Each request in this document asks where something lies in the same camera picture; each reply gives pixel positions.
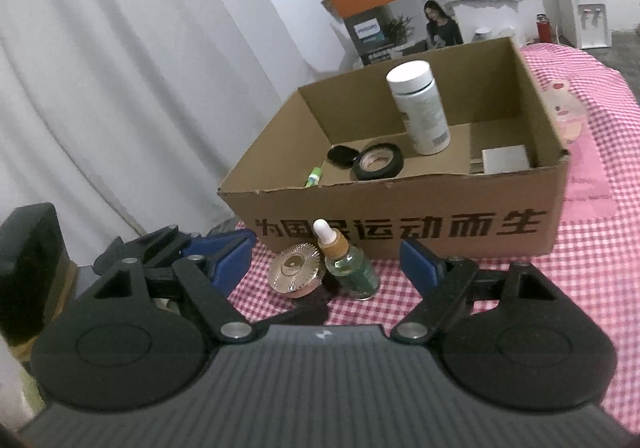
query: red thermos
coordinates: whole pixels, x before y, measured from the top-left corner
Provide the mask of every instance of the red thermos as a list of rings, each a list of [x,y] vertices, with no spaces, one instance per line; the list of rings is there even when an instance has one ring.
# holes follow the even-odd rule
[[[538,36],[540,43],[553,43],[553,35],[551,33],[551,22],[546,14],[538,15]]]

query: open cardboard box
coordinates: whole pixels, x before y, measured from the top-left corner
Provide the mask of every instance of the open cardboard box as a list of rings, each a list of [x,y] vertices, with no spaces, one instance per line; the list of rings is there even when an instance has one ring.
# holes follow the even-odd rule
[[[428,60],[451,144],[417,155],[386,85],[396,65]],[[353,181],[328,164],[335,144],[395,142],[405,154],[394,179]],[[524,144],[531,170],[470,174],[482,149]],[[322,165],[319,186],[303,188]],[[510,39],[391,60],[298,89],[284,103],[219,194],[273,251],[314,240],[324,218],[372,258],[398,258],[402,238],[442,256],[528,256],[554,244],[568,152],[542,92]]]

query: gray ribbed surface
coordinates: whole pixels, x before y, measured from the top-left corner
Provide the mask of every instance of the gray ribbed surface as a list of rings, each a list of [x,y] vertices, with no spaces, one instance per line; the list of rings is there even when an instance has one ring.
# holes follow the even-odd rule
[[[113,415],[53,405],[23,434],[35,448],[621,448],[631,439],[594,406],[550,417],[493,409],[425,349],[377,326],[272,326],[254,344],[223,348],[169,402]]]

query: white logo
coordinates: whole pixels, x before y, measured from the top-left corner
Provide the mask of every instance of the white logo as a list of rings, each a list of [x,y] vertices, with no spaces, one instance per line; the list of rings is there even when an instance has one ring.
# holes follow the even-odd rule
[[[356,31],[358,38],[361,40],[378,34],[381,31],[377,18],[372,18],[366,22],[360,22],[359,24],[354,25],[353,28]]]
[[[333,335],[334,334],[331,331],[328,331],[327,329],[325,329],[321,333],[316,333],[316,336],[321,340],[325,340],[327,336],[333,336]]]

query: dropper bottle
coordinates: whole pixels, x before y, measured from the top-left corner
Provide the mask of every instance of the dropper bottle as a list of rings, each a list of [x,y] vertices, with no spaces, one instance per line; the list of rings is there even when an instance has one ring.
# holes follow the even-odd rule
[[[326,268],[340,285],[357,300],[372,298],[380,288],[380,278],[364,252],[349,244],[344,235],[324,219],[314,222],[314,231]]]

